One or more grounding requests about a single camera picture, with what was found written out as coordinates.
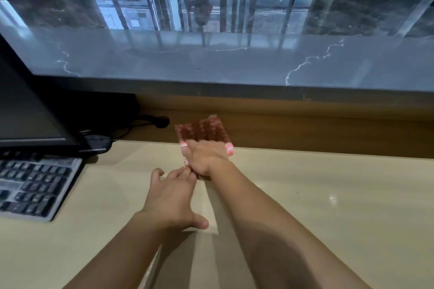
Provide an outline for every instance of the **marble counter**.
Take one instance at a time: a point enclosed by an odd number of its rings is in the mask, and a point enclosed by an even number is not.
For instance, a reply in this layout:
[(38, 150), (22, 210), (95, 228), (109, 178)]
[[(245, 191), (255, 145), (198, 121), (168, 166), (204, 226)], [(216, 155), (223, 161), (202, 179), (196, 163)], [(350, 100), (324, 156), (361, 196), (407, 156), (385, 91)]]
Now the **marble counter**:
[[(0, 0), (0, 33), (31, 72), (72, 88), (275, 99), (331, 88), (344, 89), (342, 101), (360, 91), (428, 100), (432, 1)], [(116, 87), (122, 80), (136, 83)]]

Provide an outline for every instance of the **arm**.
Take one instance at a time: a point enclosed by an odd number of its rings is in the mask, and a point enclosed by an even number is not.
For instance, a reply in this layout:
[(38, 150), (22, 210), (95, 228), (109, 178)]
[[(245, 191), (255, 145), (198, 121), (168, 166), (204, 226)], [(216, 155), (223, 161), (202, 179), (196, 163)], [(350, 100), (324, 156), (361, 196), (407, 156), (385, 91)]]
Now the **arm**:
[(136, 289), (169, 232), (208, 227), (208, 221), (190, 208), (196, 175), (182, 167), (160, 180), (163, 173), (152, 172), (143, 209), (64, 289)]
[(188, 141), (183, 154), (211, 177), (261, 288), (369, 288), (306, 227), (228, 160), (223, 143)]

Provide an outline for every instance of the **keyboard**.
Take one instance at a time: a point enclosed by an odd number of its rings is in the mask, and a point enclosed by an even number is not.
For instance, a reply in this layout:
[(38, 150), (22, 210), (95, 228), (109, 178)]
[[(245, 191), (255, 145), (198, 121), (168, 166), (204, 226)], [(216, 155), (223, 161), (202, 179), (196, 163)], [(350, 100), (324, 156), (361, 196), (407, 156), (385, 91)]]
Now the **keyboard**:
[(0, 153), (0, 214), (52, 221), (83, 160), (37, 153)]

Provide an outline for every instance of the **hand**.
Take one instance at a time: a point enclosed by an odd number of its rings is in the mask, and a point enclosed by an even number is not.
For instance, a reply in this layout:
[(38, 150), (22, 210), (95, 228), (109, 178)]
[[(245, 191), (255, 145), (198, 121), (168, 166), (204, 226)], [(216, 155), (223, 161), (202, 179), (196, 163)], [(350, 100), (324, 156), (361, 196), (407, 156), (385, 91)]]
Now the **hand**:
[(161, 180), (163, 174), (160, 168), (152, 171), (148, 196), (139, 213), (150, 215), (156, 224), (164, 228), (206, 229), (209, 225), (206, 218), (194, 213), (190, 207), (196, 175), (186, 166), (171, 171), (166, 179)]
[(187, 146), (182, 147), (181, 150), (188, 164), (202, 176), (209, 176), (211, 167), (220, 161), (228, 161), (223, 142), (187, 140)]

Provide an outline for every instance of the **beige desk surface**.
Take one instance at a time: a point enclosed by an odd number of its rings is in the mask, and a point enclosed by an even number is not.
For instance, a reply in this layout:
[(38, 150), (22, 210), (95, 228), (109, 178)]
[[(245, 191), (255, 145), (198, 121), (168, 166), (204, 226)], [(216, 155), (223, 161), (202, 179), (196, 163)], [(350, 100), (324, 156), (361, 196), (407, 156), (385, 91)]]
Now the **beige desk surface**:
[[(374, 288), (434, 287), (433, 160), (240, 148), (232, 160)], [(53, 222), (0, 218), (0, 287), (61, 288), (141, 208), (152, 169), (181, 165), (177, 144), (120, 141)], [(212, 184), (192, 207), (210, 228), (173, 238), (143, 286), (252, 288)]]

